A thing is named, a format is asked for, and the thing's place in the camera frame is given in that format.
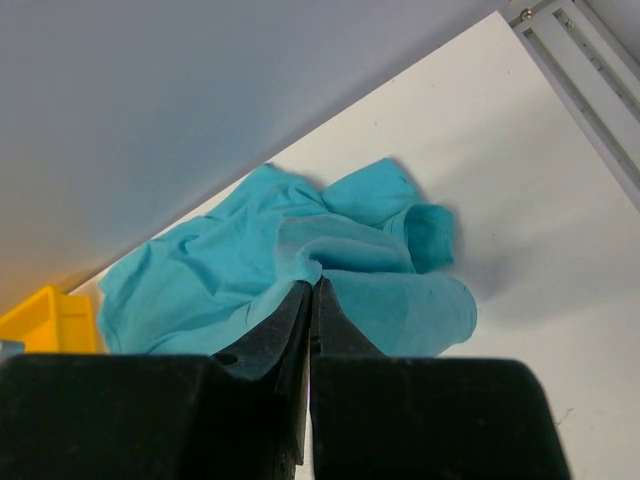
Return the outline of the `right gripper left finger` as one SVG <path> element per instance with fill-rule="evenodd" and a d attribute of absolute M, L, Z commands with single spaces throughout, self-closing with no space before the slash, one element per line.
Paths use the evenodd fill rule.
<path fill-rule="evenodd" d="M 291 479 L 311 288 L 206 355 L 21 354 L 1 366 L 5 479 Z"/>

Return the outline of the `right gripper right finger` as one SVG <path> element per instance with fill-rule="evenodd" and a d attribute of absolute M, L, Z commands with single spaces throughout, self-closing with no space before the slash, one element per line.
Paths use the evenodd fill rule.
<path fill-rule="evenodd" d="M 384 355 L 322 279 L 311 307 L 318 479 L 567 479 L 545 391 L 523 363 Z"/>

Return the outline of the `teal t shirt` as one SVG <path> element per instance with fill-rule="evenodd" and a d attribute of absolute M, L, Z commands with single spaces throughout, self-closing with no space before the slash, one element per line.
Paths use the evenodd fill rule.
<path fill-rule="evenodd" d="M 477 323 L 447 273 L 453 213 L 382 159 L 319 189 L 272 165 L 217 207 L 149 240 L 100 281 L 109 351 L 213 354 L 272 314 L 298 281 L 331 282 L 340 306 L 390 356 L 434 356 Z"/>

